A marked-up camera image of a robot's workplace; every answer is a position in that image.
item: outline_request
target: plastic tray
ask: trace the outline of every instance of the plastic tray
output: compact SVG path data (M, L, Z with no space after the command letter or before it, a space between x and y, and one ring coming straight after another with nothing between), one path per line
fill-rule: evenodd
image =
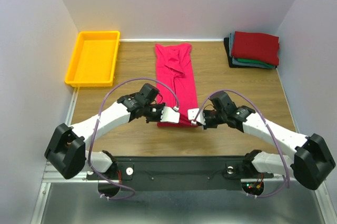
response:
M112 86L119 31L80 32L65 77L72 87Z

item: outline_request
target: red folded towel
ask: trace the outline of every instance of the red folded towel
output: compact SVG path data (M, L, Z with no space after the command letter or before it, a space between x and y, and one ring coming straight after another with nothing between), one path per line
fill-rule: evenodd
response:
M278 66L279 37L264 33L235 32L231 55Z
M197 108L198 101L190 57L191 50L192 46L187 43L178 46L162 46L159 44L155 46L157 80L167 84L176 93L180 102L179 123L159 122L157 123L158 126L192 126L191 121L188 120L187 111ZM176 101L172 93L160 84L157 84L157 88L163 96L162 102L165 102L169 107L174 107Z

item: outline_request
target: white enclosure wall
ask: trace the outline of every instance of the white enclosure wall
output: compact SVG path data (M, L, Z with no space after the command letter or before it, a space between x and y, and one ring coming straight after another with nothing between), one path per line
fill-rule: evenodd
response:
M62 0L0 0L0 222L30 223L44 151L65 119L77 29Z
M322 135L337 158L337 0L296 0L277 33L279 74L301 133ZM327 179L337 209L337 171Z
M63 0L77 28L122 38L223 38L234 30L275 33L294 0Z

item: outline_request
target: screw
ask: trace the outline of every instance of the screw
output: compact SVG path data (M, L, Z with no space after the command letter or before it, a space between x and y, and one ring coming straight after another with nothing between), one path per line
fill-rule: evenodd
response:
M227 173L228 174L233 174L234 173L234 168L232 166L227 167Z
M128 167L126 169L126 174L129 175L129 176L131 176L133 174L133 169L131 167Z

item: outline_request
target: wooden tabletop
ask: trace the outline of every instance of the wooden tabletop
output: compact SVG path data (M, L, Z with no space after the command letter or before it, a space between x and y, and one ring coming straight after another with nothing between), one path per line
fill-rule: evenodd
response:
M155 78L155 42L122 42L115 71L114 86L134 77ZM175 45L177 42L162 42ZM276 70L231 69L222 42L191 42L192 65L199 104L212 92L233 89L257 105L264 116L289 129L294 125ZM146 81L131 82L111 94L110 106L122 95L139 91ZM98 113L103 97L110 88L80 89L72 123ZM248 105L231 94L237 106ZM264 141L220 125L217 129L158 128L145 118L120 126L96 140L94 151L107 150L112 155L243 155L253 149L276 153Z

